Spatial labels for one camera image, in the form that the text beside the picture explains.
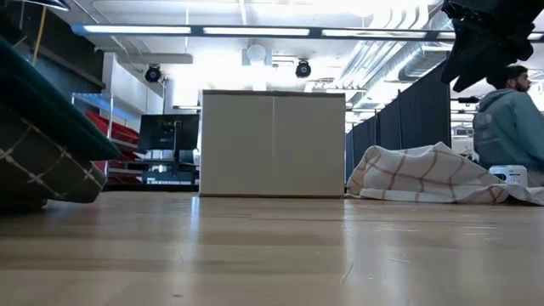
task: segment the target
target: wooden floor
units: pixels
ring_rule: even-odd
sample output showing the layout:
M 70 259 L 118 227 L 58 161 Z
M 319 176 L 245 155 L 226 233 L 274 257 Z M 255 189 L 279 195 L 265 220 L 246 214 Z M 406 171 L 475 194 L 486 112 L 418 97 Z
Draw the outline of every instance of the wooden floor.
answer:
M 103 194 L 0 218 L 0 305 L 539 305 L 544 208 Z

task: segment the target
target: dark green fabric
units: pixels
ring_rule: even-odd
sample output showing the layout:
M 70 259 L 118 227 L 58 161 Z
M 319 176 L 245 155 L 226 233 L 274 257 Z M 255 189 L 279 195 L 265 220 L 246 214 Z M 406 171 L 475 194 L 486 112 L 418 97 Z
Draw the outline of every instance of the dark green fabric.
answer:
M 106 182 L 92 162 L 2 105 L 0 173 L 0 209 L 41 199 L 90 203 Z
M 0 38 L 0 104 L 90 161 L 121 152 L 34 67 Z

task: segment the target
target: fluorescent light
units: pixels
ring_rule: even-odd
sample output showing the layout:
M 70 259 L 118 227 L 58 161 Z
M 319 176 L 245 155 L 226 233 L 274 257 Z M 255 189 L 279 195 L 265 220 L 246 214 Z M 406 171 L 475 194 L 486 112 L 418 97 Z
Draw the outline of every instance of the fluorescent light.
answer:
M 451 51 L 453 48 L 453 45 L 445 45 L 445 46 L 422 46 L 423 51 Z
M 205 34 L 211 35 L 270 35 L 307 36 L 309 29 L 252 28 L 252 27 L 205 27 Z
M 544 37 L 544 33 L 531 33 L 529 34 L 529 40 L 540 40 Z
M 39 4 L 46 7 L 50 7 L 52 9 L 60 9 L 63 11 L 70 10 L 70 6 L 68 5 L 68 3 L 66 3 L 65 0 L 14 0 L 14 1 Z
M 326 89 L 325 91 L 328 94 L 345 94 L 346 93 L 346 91 L 344 89 L 335 89 L 335 88 Z
M 453 31 L 444 31 L 440 32 L 436 37 L 438 39 L 456 39 L 456 33 Z
M 190 34 L 190 27 L 175 25 L 84 25 L 90 33 L 104 34 Z
M 424 38 L 426 35 L 425 31 L 323 30 L 326 37 Z
M 540 40 L 544 37 L 544 33 L 531 33 L 529 34 L 529 40 Z M 442 31 L 437 36 L 438 39 L 456 39 L 456 33 L 453 31 Z

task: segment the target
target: plaid blanket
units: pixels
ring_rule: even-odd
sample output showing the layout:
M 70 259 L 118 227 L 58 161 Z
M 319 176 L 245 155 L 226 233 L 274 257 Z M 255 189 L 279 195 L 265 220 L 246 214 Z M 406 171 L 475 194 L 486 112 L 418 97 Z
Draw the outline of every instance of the plaid blanket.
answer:
M 504 184 L 443 143 L 409 150 L 369 148 L 348 196 L 385 201 L 496 204 L 509 196 L 544 205 L 544 188 Z
M 92 202 L 104 174 L 0 105 L 0 205 L 36 199 Z

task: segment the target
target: man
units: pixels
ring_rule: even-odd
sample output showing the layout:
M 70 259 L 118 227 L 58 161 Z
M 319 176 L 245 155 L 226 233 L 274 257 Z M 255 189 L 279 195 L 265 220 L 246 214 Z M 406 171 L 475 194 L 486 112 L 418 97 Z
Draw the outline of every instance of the man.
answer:
M 486 169 L 521 165 L 529 172 L 530 186 L 544 185 L 544 116 L 527 94 L 527 68 L 511 65 L 487 82 L 496 88 L 480 102 L 474 117 L 474 149 Z

